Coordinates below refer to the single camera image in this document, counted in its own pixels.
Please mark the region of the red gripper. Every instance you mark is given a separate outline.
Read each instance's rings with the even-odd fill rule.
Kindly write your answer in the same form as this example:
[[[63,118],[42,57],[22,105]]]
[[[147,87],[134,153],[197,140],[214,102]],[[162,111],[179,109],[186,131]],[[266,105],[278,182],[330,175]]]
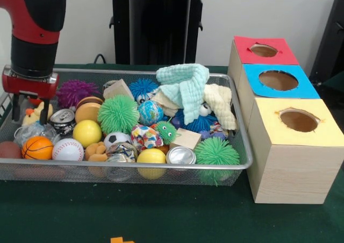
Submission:
[[[12,120],[20,118],[20,94],[42,99],[44,108],[40,113],[40,124],[48,122],[49,100],[56,94],[59,84],[59,76],[52,73],[48,78],[27,79],[14,73],[10,66],[5,66],[2,72],[2,85],[5,92],[13,94],[12,98]]]

